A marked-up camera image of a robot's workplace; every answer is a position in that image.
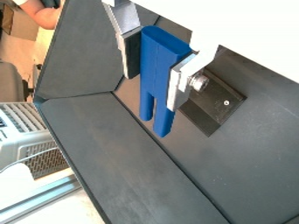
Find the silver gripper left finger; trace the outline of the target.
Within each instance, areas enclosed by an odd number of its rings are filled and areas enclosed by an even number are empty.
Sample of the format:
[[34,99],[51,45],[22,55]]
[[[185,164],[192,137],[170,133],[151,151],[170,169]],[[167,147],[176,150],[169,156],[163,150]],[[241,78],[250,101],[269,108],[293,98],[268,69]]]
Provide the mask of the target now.
[[102,0],[102,3],[117,33],[125,76],[134,79],[141,73],[142,25],[137,5],[130,0]]

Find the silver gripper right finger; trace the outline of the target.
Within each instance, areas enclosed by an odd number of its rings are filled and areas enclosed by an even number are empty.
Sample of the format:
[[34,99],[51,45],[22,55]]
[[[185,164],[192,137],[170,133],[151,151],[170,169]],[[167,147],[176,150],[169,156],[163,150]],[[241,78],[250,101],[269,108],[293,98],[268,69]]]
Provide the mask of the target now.
[[220,45],[206,45],[192,52],[172,68],[167,90],[167,108],[176,111],[189,100],[193,89],[201,91],[208,86],[202,69],[213,62]]

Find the person's forearm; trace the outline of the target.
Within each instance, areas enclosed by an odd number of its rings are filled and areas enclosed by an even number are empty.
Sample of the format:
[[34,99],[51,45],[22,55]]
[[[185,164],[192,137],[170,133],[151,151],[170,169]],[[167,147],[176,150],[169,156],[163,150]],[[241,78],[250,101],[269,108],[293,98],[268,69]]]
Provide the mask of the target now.
[[46,30],[54,30],[59,22],[65,0],[13,0]]

